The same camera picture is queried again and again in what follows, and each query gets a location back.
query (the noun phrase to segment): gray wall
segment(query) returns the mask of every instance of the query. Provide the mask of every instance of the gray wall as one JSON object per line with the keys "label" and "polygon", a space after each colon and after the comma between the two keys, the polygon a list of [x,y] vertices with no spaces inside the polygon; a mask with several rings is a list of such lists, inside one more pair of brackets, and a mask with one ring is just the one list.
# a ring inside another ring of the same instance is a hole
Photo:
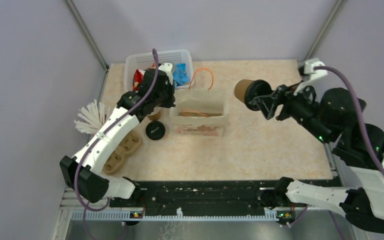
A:
{"label": "gray wall", "polygon": [[0,240],[49,239],[103,71],[62,0],[0,0]]}
{"label": "gray wall", "polygon": [[194,60],[303,59],[335,0],[74,0],[108,63],[187,49]]}
{"label": "gray wall", "polygon": [[[358,97],[367,102],[365,122],[384,130],[384,1],[348,1],[316,56],[348,77]],[[342,82],[331,74],[317,90],[340,86]],[[358,185],[346,172],[346,183]],[[384,240],[384,235],[372,236]]]}

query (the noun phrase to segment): black lid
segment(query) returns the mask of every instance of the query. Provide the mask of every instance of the black lid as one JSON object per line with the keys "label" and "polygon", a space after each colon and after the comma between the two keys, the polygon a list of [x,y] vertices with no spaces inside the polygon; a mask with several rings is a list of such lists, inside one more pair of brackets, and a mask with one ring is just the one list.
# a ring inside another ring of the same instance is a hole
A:
{"label": "black lid", "polygon": [[166,127],[160,121],[152,121],[146,126],[145,133],[148,138],[152,140],[159,140],[166,134]]}

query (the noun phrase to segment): white plastic basket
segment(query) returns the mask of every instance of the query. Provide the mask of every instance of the white plastic basket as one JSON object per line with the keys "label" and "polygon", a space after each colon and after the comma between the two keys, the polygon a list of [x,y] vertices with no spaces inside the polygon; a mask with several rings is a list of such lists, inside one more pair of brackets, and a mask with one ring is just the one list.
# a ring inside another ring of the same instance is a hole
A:
{"label": "white plastic basket", "polygon": [[[171,63],[173,65],[184,63],[186,64],[186,75],[189,80],[192,80],[194,75],[194,66],[192,64],[191,54],[186,49],[159,51],[158,61],[160,64]],[[154,57],[152,52],[130,55],[126,58],[124,66],[124,89],[132,91],[133,75],[136,69],[145,70],[152,66]],[[178,89],[187,88],[189,85],[177,86]]]}

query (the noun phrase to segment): table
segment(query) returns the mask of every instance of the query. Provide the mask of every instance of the table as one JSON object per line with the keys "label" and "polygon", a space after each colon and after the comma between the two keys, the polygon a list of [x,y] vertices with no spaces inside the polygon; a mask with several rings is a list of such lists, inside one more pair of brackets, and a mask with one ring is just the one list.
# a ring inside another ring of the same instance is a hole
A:
{"label": "table", "polygon": [[[160,121],[166,135],[157,141],[145,135],[147,118],[135,130],[143,145],[127,159],[115,177],[135,181],[239,181],[294,179],[332,179],[323,145],[292,118],[266,120],[261,112],[250,111],[233,94],[241,79],[263,79],[272,88],[300,81],[297,61],[233,60],[194,61],[193,68],[206,67],[214,73],[213,88],[226,88],[229,125],[223,137],[178,135],[169,120],[168,109]],[[102,102],[114,108],[125,92],[124,64],[112,64]],[[208,87],[211,76],[199,72],[193,88]]]}

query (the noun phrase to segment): gift bag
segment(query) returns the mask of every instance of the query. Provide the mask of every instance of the gift bag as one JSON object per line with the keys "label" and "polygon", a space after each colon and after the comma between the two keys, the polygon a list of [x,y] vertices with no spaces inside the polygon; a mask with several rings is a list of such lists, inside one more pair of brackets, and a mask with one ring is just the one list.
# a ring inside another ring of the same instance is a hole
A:
{"label": "gift bag", "polygon": [[189,86],[189,89],[176,90],[176,106],[170,108],[170,120],[177,134],[223,136],[229,123],[227,91],[224,88],[212,89],[212,86],[208,89],[190,89]]}

